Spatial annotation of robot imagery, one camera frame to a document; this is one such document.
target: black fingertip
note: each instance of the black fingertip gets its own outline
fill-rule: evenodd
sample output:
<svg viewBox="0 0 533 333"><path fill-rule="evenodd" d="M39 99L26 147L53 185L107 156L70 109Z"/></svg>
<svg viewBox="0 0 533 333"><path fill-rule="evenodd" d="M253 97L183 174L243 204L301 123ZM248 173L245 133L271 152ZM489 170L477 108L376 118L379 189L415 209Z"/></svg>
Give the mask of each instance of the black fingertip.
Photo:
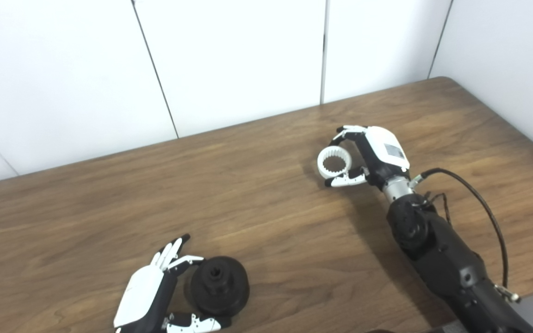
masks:
<svg viewBox="0 0 533 333"><path fill-rule="evenodd" d="M184 234L182 237L182 244L186 243L186 241L190 240L191 236L190 234Z"/></svg>

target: black arm segment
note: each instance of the black arm segment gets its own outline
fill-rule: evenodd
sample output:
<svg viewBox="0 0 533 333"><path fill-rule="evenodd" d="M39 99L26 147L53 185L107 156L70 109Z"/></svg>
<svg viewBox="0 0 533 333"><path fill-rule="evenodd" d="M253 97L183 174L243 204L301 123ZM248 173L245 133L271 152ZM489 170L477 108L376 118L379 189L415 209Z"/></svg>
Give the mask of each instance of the black arm segment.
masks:
<svg viewBox="0 0 533 333"><path fill-rule="evenodd" d="M470 333L533 333L495 289L480 255L420 194L398 198L387 221L421 279Z"/></svg>

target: white gear ring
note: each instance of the white gear ring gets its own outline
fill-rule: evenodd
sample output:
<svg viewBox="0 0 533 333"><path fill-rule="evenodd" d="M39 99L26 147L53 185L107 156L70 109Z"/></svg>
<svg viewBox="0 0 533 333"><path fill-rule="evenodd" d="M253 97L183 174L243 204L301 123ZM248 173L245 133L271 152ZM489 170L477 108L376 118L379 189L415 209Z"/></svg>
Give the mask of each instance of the white gear ring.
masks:
<svg viewBox="0 0 533 333"><path fill-rule="evenodd" d="M340 171L330 171L326 169L324 166L324 161L331 157L338 157L343 162L345 162L345 167ZM320 175L324 177L324 179L331 179L332 177L336 177L338 175L342 175L343 173L346 173L351 169L351 154L339 146L328 146L318 154L318 171L320 171Z"/></svg>

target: black pulley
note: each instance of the black pulley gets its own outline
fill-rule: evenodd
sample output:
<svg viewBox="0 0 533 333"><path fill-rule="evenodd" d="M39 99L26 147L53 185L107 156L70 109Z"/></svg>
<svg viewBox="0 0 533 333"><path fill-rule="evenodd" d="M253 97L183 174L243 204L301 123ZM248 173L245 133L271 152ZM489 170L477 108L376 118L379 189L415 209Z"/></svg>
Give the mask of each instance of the black pulley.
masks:
<svg viewBox="0 0 533 333"><path fill-rule="evenodd" d="M209 316L234 316L250 296L246 270L231 257L205 260L193 274L190 288L199 310Z"/></svg>

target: robotic arm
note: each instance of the robotic arm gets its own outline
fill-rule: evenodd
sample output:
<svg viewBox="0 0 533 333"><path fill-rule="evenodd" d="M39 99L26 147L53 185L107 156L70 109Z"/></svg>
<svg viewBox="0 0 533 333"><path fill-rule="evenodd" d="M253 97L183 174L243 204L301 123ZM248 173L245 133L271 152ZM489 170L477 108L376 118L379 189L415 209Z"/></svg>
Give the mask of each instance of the robotic arm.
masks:
<svg viewBox="0 0 533 333"><path fill-rule="evenodd" d="M342 187L369 183L383 192L390 203L387 221L398 246L425 285L450 306L470 333L533 333L533 327L507 303L520 298L506 289L506 265L504 286L499 286L487 276L480 255L468 248L426 196L414 190L437 172L465 183L463 179L444 169L431 169L411 180L410 164L400 143L382 127L343 126L337 132L318 158L320 173L327 178L324 184ZM350 156L338 147L345 139L355 142L366 166L349 169ZM346 168L338 173L324 168L322 162L330 156L343 158ZM492 220L484 200L480 195L477 198Z"/></svg>

